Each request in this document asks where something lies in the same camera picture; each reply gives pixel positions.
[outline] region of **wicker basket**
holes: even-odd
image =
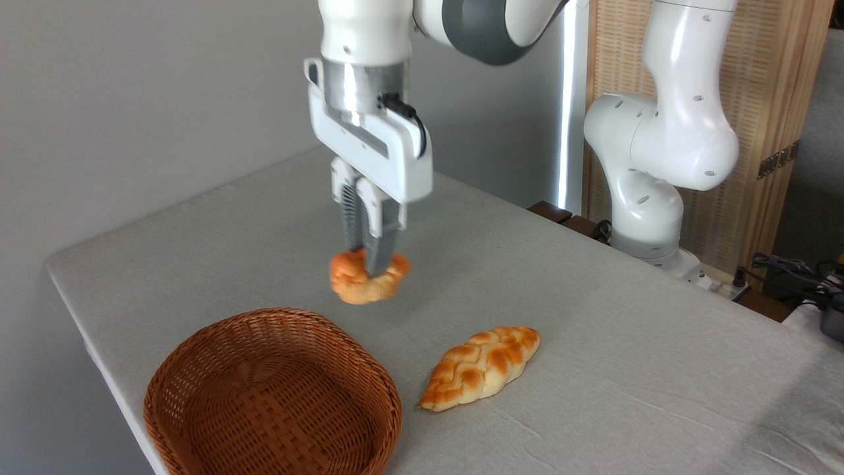
[[[322,316],[265,308],[222,320],[161,364],[143,401],[173,474],[376,474],[402,408],[387,371]]]

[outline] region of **pastry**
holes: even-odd
[[[337,254],[331,259],[331,289],[346,303],[361,305],[392,297],[404,276],[410,272],[410,261],[393,254],[387,270],[376,277],[366,273],[364,249]]]
[[[521,325],[472,336],[443,355],[419,407],[439,412],[494,395],[522,374],[539,339],[538,331]]]

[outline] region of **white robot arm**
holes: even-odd
[[[718,88],[736,3],[654,2],[642,58],[657,99],[606,94],[584,123],[609,182],[613,247],[702,287],[700,261],[679,248],[683,201],[674,186],[714,188],[738,159]]]
[[[565,0],[320,0],[321,58],[305,61],[311,124],[332,163],[349,250],[389,266],[407,204],[431,191],[430,136],[408,105],[410,34],[488,64],[516,61]]]
[[[678,257],[683,205],[668,183],[709,189],[732,171],[738,141],[721,109],[718,66],[737,0],[657,0],[644,61],[654,101],[599,98],[589,143],[613,197],[613,245],[654,265]],[[311,123],[338,157],[333,197],[350,250],[371,276],[388,266],[407,203],[431,191],[430,136],[408,105],[414,27],[490,65],[527,53],[566,0],[319,0],[322,58],[306,60]]]

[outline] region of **bread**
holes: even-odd
[[[398,292],[398,285],[410,272],[410,261],[401,254],[393,254],[392,262],[380,276],[370,278],[366,273],[364,249],[337,254],[331,259],[331,289],[346,303],[361,305],[390,298]]]
[[[525,369],[539,348],[539,332],[517,325],[478,333],[443,355],[419,407],[445,411],[492,396]]]

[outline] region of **gray wall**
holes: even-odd
[[[315,0],[0,0],[0,474],[150,473],[44,261],[316,146],[320,34]],[[559,46],[496,69],[415,42],[439,170],[554,201]]]
[[[844,253],[844,30],[830,30],[774,254],[811,265]]]

